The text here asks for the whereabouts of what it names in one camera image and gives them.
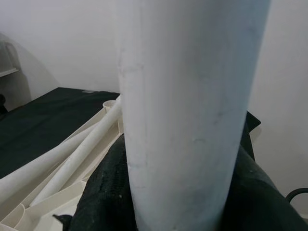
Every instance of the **black fabric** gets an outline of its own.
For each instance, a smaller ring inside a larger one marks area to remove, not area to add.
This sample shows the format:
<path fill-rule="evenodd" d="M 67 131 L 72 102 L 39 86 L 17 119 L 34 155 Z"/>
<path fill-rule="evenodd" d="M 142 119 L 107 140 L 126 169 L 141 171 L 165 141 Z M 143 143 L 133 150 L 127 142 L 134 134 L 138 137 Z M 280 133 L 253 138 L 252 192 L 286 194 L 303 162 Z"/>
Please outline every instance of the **black fabric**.
<path fill-rule="evenodd" d="M 261 124 L 261 121 L 254 117 L 250 112 L 247 112 L 246 124 L 248 131 L 251 132 L 253 129 L 255 129 Z"/>
<path fill-rule="evenodd" d="M 241 146 L 246 150 L 248 155 L 255 160 L 254 150 L 252 148 L 252 143 L 249 135 L 249 128 L 247 122 L 244 124 L 242 138 L 241 138 Z"/>
<path fill-rule="evenodd" d="M 224 231 L 307 231 L 270 178 L 240 147 L 222 220 Z"/>
<path fill-rule="evenodd" d="M 89 178 L 72 219 L 63 223 L 70 231 L 137 230 L 123 136 Z M 240 146 L 220 230 L 308 231 L 308 226 Z"/>
<path fill-rule="evenodd" d="M 57 88 L 0 120 L 0 178 L 65 140 L 117 93 Z"/>
<path fill-rule="evenodd" d="M 89 178 L 73 219 L 60 218 L 64 231 L 137 230 L 123 135 Z"/>

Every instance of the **black cable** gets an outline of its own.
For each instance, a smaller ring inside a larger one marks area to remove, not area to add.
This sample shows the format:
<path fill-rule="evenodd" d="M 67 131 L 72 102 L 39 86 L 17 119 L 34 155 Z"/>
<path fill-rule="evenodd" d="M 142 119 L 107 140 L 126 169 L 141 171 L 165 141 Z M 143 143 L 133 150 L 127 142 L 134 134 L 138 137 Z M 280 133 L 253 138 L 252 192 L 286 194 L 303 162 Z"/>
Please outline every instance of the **black cable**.
<path fill-rule="evenodd" d="M 291 202 L 295 196 L 302 193 L 308 193 L 308 188 L 295 189 L 292 192 L 290 192 L 285 198 L 287 199 L 288 202 Z"/>

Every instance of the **white wall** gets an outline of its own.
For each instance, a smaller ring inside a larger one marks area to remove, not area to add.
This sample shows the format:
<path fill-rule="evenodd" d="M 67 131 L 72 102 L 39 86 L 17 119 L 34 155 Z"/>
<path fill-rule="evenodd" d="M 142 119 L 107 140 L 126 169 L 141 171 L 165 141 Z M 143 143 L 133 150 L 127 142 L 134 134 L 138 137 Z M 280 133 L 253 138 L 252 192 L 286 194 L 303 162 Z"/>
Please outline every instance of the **white wall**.
<path fill-rule="evenodd" d="M 57 86 L 119 91 L 110 8 L 109 0 L 1 0 L 0 39 L 22 70 L 0 79 L 8 101 L 16 82 L 28 101 Z"/>
<path fill-rule="evenodd" d="M 308 187 L 307 0 L 272 0 L 250 111 L 256 161 L 284 195 Z M 308 214 L 308 194 L 293 204 Z"/>

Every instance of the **white pvc pipe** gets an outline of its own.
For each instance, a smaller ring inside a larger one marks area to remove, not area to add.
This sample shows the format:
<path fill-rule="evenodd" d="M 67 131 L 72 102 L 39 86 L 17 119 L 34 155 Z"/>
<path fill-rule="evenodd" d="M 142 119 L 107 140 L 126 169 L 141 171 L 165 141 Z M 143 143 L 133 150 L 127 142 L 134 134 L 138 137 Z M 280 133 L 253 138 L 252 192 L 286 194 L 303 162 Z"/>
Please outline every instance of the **white pvc pipe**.
<path fill-rule="evenodd" d="M 68 157 L 89 135 L 96 124 L 59 144 L 40 157 L 0 179 L 0 205 L 56 163 Z"/>
<path fill-rule="evenodd" d="M 116 99 L 114 106 L 108 113 L 98 122 L 97 126 L 84 139 L 84 141 L 76 148 L 76 150 L 64 162 L 58 172 L 51 178 L 47 185 L 32 201 L 30 206 L 36 205 L 45 198 L 58 192 L 65 182 L 72 176 L 84 159 L 90 154 L 97 143 L 108 132 L 109 128 L 116 122 L 121 115 L 121 98 Z"/>
<path fill-rule="evenodd" d="M 213 231 L 227 198 L 269 0 L 117 0 L 139 231 Z"/>

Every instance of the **large white pipe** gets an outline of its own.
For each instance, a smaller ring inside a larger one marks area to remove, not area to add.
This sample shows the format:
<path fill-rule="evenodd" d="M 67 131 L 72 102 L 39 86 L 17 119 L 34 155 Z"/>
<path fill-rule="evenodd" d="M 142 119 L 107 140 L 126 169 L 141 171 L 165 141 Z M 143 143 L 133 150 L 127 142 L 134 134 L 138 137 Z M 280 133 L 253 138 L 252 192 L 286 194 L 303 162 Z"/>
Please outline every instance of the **large white pipe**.
<path fill-rule="evenodd" d="M 269 0 L 117 0 L 140 231 L 212 231 L 227 198 Z"/>

